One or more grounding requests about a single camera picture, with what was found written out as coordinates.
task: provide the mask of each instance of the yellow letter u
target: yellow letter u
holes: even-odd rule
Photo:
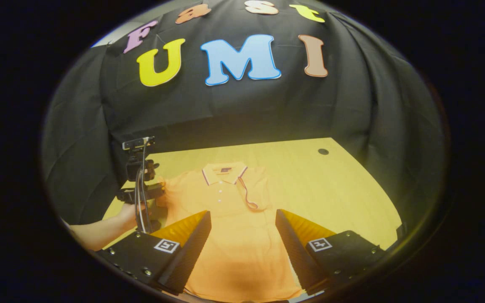
[[[155,55],[158,49],[149,50],[137,58],[140,65],[140,81],[145,86],[157,86],[171,80],[181,69],[181,44],[184,39],[173,40],[163,47],[168,50],[168,67],[160,73],[155,72]]]

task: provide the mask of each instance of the black cloth backdrop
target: black cloth backdrop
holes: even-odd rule
[[[176,24],[192,5],[168,12],[137,48],[123,54],[127,37],[91,48],[67,73],[47,113],[42,145],[46,188],[62,218],[70,224],[102,219],[126,178],[121,143],[127,140],[156,136],[159,153],[331,137],[379,182],[412,229],[439,195],[448,138],[439,105],[406,58],[333,9],[309,6],[325,19],[317,23],[289,7],[306,5],[296,1],[274,1],[280,12],[272,16],[250,13],[235,0],[203,3],[209,14]],[[224,69],[229,81],[207,86],[208,58],[200,46],[222,39],[239,51],[255,34],[274,37],[281,77],[249,79],[248,64],[241,80]],[[304,73],[298,35],[323,40],[327,77]],[[162,46],[179,38],[186,42],[177,76],[152,88],[141,84],[137,57],[158,48],[155,70],[163,71]]]

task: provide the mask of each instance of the orange polo shirt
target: orange polo shirt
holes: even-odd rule
[[[166,225],[211,212],[211,231],[187,289],[208,300],[267,302],[298,297],[287,251],[275,226],[263,167],[244,163],[206,165],[166,180]]]

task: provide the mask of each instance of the table surface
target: table surface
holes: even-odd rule
[[[329,154],[318,153],[326,149]],[[170,179],[189,170],[201,170],[208,163],[238,162],[248,167],[265,167],[269,189],[277,208],[339,233],[352,230],[382,249],[396,240],[401,224],[398,211],[373,177],[332,138],[267,142],[238,146],[172,151],[150,154],[160,163],[156,175]],[[123,188],[133,188],[127,181]],[[104,219],[116,215],[123,205],[117,198]],[[165,226],[167,209],[153,207],[154,216]],[[129,235],[129,230],[108,244]]]

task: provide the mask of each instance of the letter m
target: letter m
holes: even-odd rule
[[[250,79],[280,77],[282,73],[274,66],[271,51],[273,40],[273,36],[270,35],[249,36],[239,52],[224,40],[214,40],[203,44],[201,49],[207,52],[209,64],[209,77],[205,80],[205,84],[212,86],[224,84],[229,80],[229,77],[222,71],[222,65],[235,79],[242,79],[249,61],[252,62],[252,68],[248,72]]]

